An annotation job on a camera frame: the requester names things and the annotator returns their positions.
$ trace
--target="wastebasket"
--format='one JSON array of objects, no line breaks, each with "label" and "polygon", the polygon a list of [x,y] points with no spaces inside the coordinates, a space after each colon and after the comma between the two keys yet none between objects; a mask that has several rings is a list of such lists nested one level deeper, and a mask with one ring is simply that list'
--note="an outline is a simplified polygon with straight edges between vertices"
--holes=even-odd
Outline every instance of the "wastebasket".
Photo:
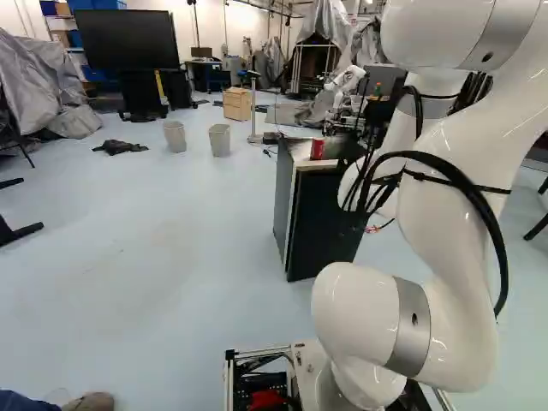
[{"label": "wastebasket", "polygon": [[209,142],[213,157],[226,157],[230,155],[230,126],[228,124],[215,124],[209,128]]},{"label": "wastebasket", "polygon": [[181,122],[164,122],[164,135],[172,152],[185,152],[185,128]]}]

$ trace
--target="television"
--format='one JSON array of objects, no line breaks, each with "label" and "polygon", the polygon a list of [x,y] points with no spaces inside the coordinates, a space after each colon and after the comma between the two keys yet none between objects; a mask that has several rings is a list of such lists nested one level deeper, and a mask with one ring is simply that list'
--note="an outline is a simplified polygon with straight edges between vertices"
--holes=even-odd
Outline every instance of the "television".
[{"label": "television", "polygon": [[92,69],[180,68],[171,14],[162,10],[75,10]]}]

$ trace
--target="person's foot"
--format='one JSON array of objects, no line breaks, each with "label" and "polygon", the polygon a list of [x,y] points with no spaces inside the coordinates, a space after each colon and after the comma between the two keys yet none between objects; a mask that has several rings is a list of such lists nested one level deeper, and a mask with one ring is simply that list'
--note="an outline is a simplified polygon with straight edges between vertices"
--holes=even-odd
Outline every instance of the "person's foot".
[{"label": "person's foot", "polygon": [[114,397],[107,392],[90,392],[66,403],[62,411],[114,411]]}]

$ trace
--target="red cup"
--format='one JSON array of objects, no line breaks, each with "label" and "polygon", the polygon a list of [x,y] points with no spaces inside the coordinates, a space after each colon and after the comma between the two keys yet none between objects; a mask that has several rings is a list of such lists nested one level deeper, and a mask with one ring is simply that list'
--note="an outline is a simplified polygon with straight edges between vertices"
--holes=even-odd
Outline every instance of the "red cup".
[{"label": "red cup", "polygon": [[325,139],[324,137],[314,137],[312,139],[312,149],[310,150],[311,160],[321,160],[324,156]]}]

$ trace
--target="jeans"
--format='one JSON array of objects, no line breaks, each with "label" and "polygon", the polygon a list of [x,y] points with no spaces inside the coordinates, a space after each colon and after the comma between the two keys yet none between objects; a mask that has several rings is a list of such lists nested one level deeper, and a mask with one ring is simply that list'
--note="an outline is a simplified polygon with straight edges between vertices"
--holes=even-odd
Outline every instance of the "jeans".
[{"label": "jeans", "polygon": [[0,411],[61,411],[57,405],[34,401],[13,391],[0,390]]}]

